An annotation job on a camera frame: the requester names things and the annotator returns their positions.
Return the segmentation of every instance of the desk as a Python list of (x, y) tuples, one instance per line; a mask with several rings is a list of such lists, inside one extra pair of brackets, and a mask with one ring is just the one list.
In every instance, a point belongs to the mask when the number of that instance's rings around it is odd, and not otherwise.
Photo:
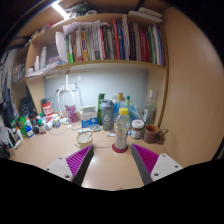
[[(140, 188), (144, 186), (138, 167), (131, 154), (131, 144), (141, 145), (156, 154), (166, 153), (163, 145), (147, 144), (142, 139), (133, 139), (128, 136), (128, 150), (116, 153), (112, 149), (115, 137), (106, 136), (101, 130), (93, 134), (94, 156), (89, 164), (82, 187), (102, 190)], [(75, 146), (78, 130), (68, 129), (62, 125), (46, 134), (24, 138), (22, 145), (15, 150), (15, 161), (34, 165), (45, 169), (57, 158), (73, 154), (80, 150)]]

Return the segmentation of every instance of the wooden cabinet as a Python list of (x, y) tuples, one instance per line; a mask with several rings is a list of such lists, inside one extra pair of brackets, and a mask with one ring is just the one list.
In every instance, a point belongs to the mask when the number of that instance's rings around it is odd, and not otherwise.
[[(51, 27), (48, 31), (36, 34), (30, 44), (26, 46), (24, 49), (19, 51), (16, 56), (16, 60), (19, 60), (21, 55), (23, 55), (23, 59), (25, 58), (25, 68), (26, 71), (31, 66), (34, 66), (36, 56), (41, 54), (41, 50), (44, 46), (49, 46), (53, 42), (55, 42), (55, 34), (56, 32), (63, 32), (63, 26), (71, 24), (73, 22), (95, 22), (100, 20), (101, 22), (107, 22), (112, 24), (113, 19), (122, 19), (122, 13), (97, 13), (94, 15), (87, 15), (78, 17), (75, 19), (70, 19), (67, 21), (61, 21), (58, 24)], [(133, 23), (137, 23), (142, 30), (147, 31), (148, 27), (153, 25), (155, 22), (150, 21), (145, 18), (141, 18), (138, 16), (127, 15), (128, 25), (132, 26)], [(54, 75), (59, 74), (60, 70), (69, 69), (70, 74), (76, 71), (83, 70), (85, 68), (113, 68), (116, 66), (117, 68), (137, 68), (148, 71), (148, 88), (146, 98), (149, 96), (149, 89), (153, 88), (156, 90), (156, 103), (157, 103), (157, 113), (155, 118), (155, 124), (160, 125), (163, 115), (163, 110), (165, 106), (165, 97), (166, 90), (168, 85), (168, 54), (167, 54), (167, 46), (165, 41), (165, 35), (162, 30), (162, 36), (165, 46), (165, 63), (166, 66), (160, 66), (157, 64), (141, 62), (141, 61), (127, 61), (127, 60), (95, 60), (95, 61), (83, 61), (83, 62), (75, 62), (69, 63), (66, 65), (57, 66), (54, 70)], [(26, 77), (24, 82), (28, 86), (30, 94), (32, 96), (34, 105), (38, 113), (42, 112), (40, 100), (45, 97), (44, 92), (44, 76), (49, 75), (49, 73), (44, 74), (40, 77)]]

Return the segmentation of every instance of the cup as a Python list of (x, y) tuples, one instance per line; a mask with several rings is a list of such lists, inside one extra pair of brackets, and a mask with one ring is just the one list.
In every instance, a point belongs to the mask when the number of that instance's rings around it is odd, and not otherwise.
[(162, 144), (164, 141), (164, 135), (167, 129), (159, 129), (157, 126), (148, 124), (145, 126), (144, 141), (146, 143), (159, 143)]
[(86, 148), (90, 145), (92, 145), (92, 141), (93, 141), (93, 136), (91, 136), (91, 133), (81, 133), (76, 137), (76, 143), (75, 145), (79, 148)]

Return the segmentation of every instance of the wooden panel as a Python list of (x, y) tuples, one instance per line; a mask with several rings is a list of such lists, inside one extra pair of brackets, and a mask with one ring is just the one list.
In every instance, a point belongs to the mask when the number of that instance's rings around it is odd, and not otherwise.
[[(71, 5), (80, 2), (80, 0), (64, 0), (60, 3), (60, 5), (64, 8), (68, 8)], [(139, 0), (89, 0), (97, 12), (105, 13), (105, 12), (119, 12), (119, 13), (127, 13), (129, 10), (134, 10), (139, 2)]]
[(43, 26), (48, 23), (58, 23), (64, 18), (51, 6), (41, 10), (38, 14), (34, 15), (16, 36), (31, 36), (36, 31), (39, 31)]
[(151, 9), (153, 11), (162, 13), (164, 10), (170, 7), (168, 3), (160, 0), (145, 0), (142, 4), (142, 7)]
[(149, 98), (149, 90), (155, 91), (155, 102), (157, 105), (154, 124), (160, 126), (163, 114), (163, 102), (165, 100), (166, 71), (153, 70), (148, 73), (147, 99)]
[(16, 106), (17, 111), (19, 112), (20, 100), (24, 97), (27, 97), (25, 78), (21, 79), (18, 83), (12, 85), (12, 94), (14, 104)]
[(38, 114), (42, 113), (41, 99), (45, 97), (44, 78), (39, 77), (34, 80), (26, 79), (26, 84)]
[(169, 155), (186, 167), (211, 160), (222, 141), (224, 73), (214, 47), (189, 18), (174, 8), (163, 17), (169, 88), (161, 127), (169, 130)]

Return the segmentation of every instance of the bottle cap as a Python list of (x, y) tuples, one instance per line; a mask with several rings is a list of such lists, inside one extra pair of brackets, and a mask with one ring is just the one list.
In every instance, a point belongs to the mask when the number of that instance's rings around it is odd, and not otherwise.
[(123, 93), (118, 93), (118, 100), (122, 101), (123, 100)]
[(126, 114), (128, 114), (128, 109), (127, 109), (127, 108), (120, 108), (120, 109), (119, 109), (119, 114), (121, 114), (121, 115), (126, 115)]

